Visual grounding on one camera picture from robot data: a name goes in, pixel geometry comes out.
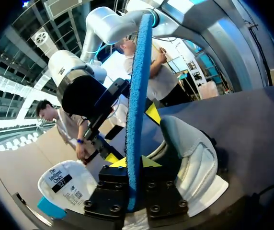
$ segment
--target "yellow marker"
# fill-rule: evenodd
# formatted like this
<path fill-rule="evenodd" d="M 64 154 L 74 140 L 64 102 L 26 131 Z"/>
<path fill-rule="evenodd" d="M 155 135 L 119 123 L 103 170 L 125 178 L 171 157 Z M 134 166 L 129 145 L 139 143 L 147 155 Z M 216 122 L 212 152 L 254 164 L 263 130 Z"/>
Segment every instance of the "yellow marker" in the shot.
<path fill-rule="evenodd" d="M 117 157 L 115 157 L 112 153 L 109 154 L 106 158 L 106 161 L 109 161 L 110 163 L 116 163 L 117 161 L 119 161 L 119 159 Z"/>
<path fill-rule="evenodd" d="M 145 157 L 145 156 L 141 156 L 142 158 L 142 165 L 144 168 L 153 166 L 153 167 L 161 167 L 160 164 L 156 163 L 155 161 L 152 161 L 151 159 Z"/>
<path fill-rule="evenodd" d="M 150 160 L 149 158 L 145 156 L 141 156 L 142 159 L 142 165 L 144 168 L 153 166 L 153 167 L 160 167 L 161 165 L 156 163 L 155 161 Z M 126 157 L 122 158 L 121 160 L 117 161 L 116 163 L 110 165 L 109 167 L 119 167 L 122 166 L 126 168 Z"/>
<path fill-rule="evenodd" d="M 160 124 L 160 115 L 154 103 L 147 109 L 146 114 Z"/>
<path fill-rule="evenodd" d="M 109 167 L 119 167 L 119 166 L 122 166 L 122 167 L 126 168 L 126 157 L 124 157 L 121 160 L 113 163 Z"/>

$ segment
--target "white t-shirt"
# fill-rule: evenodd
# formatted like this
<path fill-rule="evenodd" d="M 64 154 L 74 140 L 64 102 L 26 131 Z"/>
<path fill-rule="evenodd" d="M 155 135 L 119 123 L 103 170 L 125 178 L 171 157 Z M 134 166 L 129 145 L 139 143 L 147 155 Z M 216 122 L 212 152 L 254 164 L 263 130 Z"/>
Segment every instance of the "white t-shirt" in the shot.
<path fill-rule="evenodd" d="M 124 69 L 128 74 L 133 71 L 134 55 L 126 56 Z M 177 75 L 173 74 L 164 64 L 162 64 L 157 76 L 148 81 L 147 97 L 150 100 L 154 98 L 158 101 L 164 99 L 177 85 Z"/>

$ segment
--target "human hand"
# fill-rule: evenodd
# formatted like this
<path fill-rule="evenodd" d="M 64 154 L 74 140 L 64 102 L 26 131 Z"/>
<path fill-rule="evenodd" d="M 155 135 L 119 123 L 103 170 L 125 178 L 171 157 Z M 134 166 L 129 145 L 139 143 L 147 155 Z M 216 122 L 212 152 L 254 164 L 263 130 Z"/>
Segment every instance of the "human hand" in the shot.
<path fill-rule="evenodd" d="M 77 158 L 79 160 L 87 159 L 89 157 L 89 153 L 86 149 L 85 144 L 77 143 L 75 152 L 76 152 Z"/>
<path fill-rule="evenodd" d="M 160 53 L 166 54 L 166 52 L 167 52 L 167 51 L 166 51 L 164 48 L 160 47 Z"/>
<path fill-rule="evenodd" d="M 163 64 L 163 63 L 166 63 L 167 58 L 166 58 L 166 55 L 164 53 L 159 52 L 156 60 L 159 63 Z"/>

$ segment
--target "blue brush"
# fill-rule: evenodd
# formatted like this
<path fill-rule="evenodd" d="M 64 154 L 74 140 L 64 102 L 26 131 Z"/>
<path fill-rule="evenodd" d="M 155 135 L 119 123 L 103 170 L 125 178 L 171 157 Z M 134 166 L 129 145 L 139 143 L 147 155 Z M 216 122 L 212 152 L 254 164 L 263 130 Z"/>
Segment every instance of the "blue brush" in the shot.
<path fill-rule="evenodd" d="M 145 14 L 140 23 L 133 73 L 130 87 L 128 115 L 126 122 L 126 163 L 129 178 L 129 203 L 127 210 L 133 211 L 138 195 L 138 177 L 140 167 L 140 140 L 143 113 L 147 97 L 150 76 L 152 48 L 152 15 Z"/>

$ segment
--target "man in white shirt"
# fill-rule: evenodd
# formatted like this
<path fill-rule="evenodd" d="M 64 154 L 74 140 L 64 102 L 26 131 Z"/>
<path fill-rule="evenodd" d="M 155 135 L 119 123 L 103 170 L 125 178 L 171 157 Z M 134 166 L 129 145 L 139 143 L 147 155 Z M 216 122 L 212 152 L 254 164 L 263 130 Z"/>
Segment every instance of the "man in white shirt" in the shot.
<path fill-rule="evenodd" d="M 115 47 L 126 56 L 124 68 L 131 75 L 136 50 L 135 43 L 123 38 L 115 44 Z M 147 97 L 150 100 L 155 98 L 166 107 L 190 102 L 190 97 L 179 85 L 177 76 L 164 66 L 166 61 L 165 50 L 161 48 L 157 58 L 152 60 L 150 66 Z"/>

